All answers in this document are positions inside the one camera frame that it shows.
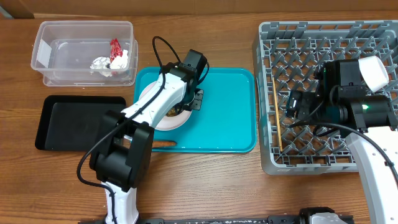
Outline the orange carrot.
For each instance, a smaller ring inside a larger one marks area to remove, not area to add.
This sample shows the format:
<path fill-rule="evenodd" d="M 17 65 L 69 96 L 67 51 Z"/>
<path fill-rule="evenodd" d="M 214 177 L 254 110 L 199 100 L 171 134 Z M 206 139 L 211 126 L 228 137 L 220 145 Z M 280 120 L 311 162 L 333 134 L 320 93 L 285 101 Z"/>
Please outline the orange carrot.
<path fill-rule="evenodd" d="M 152 148 L 157 149 L 157 148 L 165 148 L 165 147 L 174 147 L 176 145 L 177 145 L 177 143 L 175 141 L 154 141 L 152 143 Z"/>

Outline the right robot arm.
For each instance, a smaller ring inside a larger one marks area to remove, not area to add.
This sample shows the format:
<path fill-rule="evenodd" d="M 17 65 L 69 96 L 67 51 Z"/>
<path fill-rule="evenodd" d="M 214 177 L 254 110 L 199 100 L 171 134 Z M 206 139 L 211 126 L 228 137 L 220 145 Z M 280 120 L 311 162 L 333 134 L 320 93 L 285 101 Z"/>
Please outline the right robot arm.
<path fill-rule="evenodd" d="M 389 83 L 381 59 L 325 62 L 316 91 L 292 90 L 285 115 L 292 127 L 339 131 L 357 165 L 371 223 L 397 223 L 397 117 L 379 93 Z"/>

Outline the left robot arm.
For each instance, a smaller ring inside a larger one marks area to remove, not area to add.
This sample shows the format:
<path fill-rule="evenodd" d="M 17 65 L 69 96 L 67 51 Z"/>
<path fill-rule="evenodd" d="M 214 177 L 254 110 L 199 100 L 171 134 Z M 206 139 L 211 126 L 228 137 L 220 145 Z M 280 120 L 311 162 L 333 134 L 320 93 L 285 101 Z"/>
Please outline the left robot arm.
<path fill-rule="evenodd" d="M 199 110 L 197 86 L 209 71 L 207 63 L 168 63 L 154 86 L 132 106 L 109 111 L 100 125 L 96 144 L 86 153 L 106 193 L 108 212 L 103 223 L 136 223 L 136 189 L 146 174 L 155 127 L 174 106 Z"/>

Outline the grey dishwasher rack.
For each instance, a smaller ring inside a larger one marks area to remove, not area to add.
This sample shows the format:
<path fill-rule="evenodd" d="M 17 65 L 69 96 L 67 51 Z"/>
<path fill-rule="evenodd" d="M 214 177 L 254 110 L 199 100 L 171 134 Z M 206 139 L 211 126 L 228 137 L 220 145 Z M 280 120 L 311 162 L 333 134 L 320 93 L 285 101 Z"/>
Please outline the grey dishwasher rack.
<path fill-rule="evenodd" d="M 263 22 L 253 43 L 259 95 L 261 165 L 270 175 L 355 172 L 357 167 L 338 133 L 314 136 L 309 126 L 292 127 L 285 116 L 291 90 L 314 91 L 315 71 L 325 62 L 379 57 L 389 83 L 381 93 L 397 104 L 396 21 Z M 279 151 L 271 78 L 275 78 L 283 153 Z"/>

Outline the pink bowl with food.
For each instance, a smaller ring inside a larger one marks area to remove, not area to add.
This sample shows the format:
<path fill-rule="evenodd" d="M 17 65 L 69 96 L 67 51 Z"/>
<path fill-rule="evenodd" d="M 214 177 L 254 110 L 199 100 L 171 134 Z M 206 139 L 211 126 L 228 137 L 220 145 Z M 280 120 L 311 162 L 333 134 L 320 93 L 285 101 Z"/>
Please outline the pink bowl with food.
<path fill-rule="evenodd" d="M 182 109 L 173 107 L 167 112 L 166 116 L 167 117 L 174 117 L 174 116 L 179 115 L 181 112 L 182 112 Z"/>

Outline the red snack wrapper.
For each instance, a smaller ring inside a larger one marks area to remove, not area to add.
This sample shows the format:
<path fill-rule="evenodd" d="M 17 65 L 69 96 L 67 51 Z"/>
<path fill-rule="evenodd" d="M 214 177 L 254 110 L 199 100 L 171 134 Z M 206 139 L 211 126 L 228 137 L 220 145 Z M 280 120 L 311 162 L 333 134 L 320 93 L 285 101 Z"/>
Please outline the red snack wrapper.
<path fill-rule="evenodd" d="M 110 42 L 111 46 L 111 55 L 109 56 L 110 62 L 113 62 L 117 58 L 121 58 L 123 56 L 123 50 L 118 39 L 113 39 Z"/>

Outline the white tissue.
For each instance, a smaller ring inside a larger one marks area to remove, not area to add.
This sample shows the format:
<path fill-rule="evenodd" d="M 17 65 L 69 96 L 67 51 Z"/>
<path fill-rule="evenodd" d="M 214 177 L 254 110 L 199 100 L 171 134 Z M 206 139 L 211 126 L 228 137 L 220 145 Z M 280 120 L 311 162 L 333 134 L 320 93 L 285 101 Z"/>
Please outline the white tissue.
<path fill-rule="evenodd" d="M 115 70 L 126 68 L 128 63 L 128 51 L 123 50 L 122 56 L 117 56 L 112 62 L 105 65 L 105 69 Z M 112 77 L 119 74 L 119 72 L 101 72 L 105 77 Z"/>

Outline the white bowl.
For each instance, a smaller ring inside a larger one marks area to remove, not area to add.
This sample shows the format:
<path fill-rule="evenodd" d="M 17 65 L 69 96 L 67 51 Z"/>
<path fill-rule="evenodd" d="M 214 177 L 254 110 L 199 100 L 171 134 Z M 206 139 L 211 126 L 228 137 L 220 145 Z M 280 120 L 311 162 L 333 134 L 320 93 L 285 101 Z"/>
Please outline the white bowl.
<path fill-rule="evenodd" d="M 363 80 L 372 92 L 377 92 L 389 83 L 387 70 L 377 56 L 361 58 L 358 63 Z"/>

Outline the wooden chopstick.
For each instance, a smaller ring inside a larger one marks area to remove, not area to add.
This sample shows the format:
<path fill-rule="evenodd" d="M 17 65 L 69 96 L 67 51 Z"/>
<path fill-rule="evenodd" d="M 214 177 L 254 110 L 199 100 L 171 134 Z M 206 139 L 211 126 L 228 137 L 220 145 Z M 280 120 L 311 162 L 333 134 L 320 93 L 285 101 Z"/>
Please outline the wooden chopstick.
<path fill-rule="evenodd" d="M 280 120 L 279 120 L 279 107 L 278 107 L 278 97 L 276 92 L 276 85 L 275 85 L 275 78 L 271 78 L 272 81 L 272 89 L 273 89 L 273 99 L 274 99 L 274 108 L 275 108 L 275 118 L 276 118 L 276 126 L 277 126 L 277 140 L 279 145 L 280 153 L 283 153 L 282 147 L 282 138 L 281 138 L 281 131 L 280 131 Z"/>

